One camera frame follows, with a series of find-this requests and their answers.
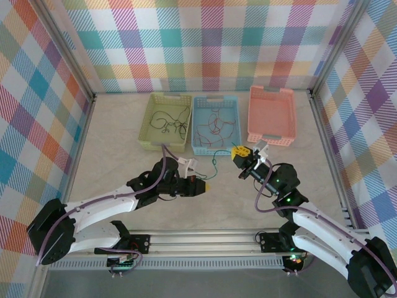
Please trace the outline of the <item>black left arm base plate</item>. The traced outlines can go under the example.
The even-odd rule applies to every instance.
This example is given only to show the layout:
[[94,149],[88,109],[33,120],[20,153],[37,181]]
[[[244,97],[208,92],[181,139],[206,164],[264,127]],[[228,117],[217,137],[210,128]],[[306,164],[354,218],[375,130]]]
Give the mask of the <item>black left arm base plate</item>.
[[133,250],[138,250],[143,255],[149,253],[150,243],[151,243],[151,236],[148,234],[130,235],[129,247],[132,248]]

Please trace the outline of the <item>pink perforated plastic basket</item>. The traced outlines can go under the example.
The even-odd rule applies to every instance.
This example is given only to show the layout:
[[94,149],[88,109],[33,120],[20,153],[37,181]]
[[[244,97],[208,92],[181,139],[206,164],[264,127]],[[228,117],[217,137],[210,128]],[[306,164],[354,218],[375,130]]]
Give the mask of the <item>pink perforated plastic basket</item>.
[[251,86],[248,107],[248,142],[260,140],[270,145],[288,147],[296,139],[295,94],[291,89],[268,91]]

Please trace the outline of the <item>small circuit board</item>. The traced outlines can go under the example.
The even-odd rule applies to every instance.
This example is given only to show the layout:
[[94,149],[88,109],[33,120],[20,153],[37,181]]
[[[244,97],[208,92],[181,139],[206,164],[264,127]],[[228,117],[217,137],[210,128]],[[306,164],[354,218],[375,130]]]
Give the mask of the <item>small circuit board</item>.
[[286,256],[284,258],[284,265],[288,265],[288,266],[294,266],[294,265],[298,265],[298,264],[302,264],[303,260],[302,260],[303,255],[302,254],[292,254],[289,256]]
[[136,265],[139,257],[136,255],[109,255],[106,267],[112,268],[114,271],[128,271]]

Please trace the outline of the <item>blue perforated plastic basket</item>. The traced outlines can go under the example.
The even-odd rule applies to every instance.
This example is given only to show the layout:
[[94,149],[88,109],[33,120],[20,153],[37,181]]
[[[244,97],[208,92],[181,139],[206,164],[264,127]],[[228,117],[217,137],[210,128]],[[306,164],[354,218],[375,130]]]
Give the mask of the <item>blue perforated plastic basket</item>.
[[197,96],[193,100],[191,145],[195,155],[228,155],[241,144],[236,96]]

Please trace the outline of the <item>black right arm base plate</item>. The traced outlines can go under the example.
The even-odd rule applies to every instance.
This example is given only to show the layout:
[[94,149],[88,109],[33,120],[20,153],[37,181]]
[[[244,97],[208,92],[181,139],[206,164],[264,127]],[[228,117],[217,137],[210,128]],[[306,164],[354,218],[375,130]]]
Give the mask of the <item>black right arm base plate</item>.
[[289,253],[297,250],[285,246],[278,233],[259,231],[255,234],[254,239],[260,245],[262,253]]

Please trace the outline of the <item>green perforated plastic basket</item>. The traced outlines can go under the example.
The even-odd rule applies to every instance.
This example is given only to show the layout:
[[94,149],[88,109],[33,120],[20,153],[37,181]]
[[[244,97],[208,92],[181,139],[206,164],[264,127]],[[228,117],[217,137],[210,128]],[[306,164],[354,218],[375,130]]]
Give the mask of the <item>green perforated plastic basket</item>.
[[172,152],[185,152],[191,116],[191,96],[151,93],[138,143],[145,150],[160,151],[164,144]]

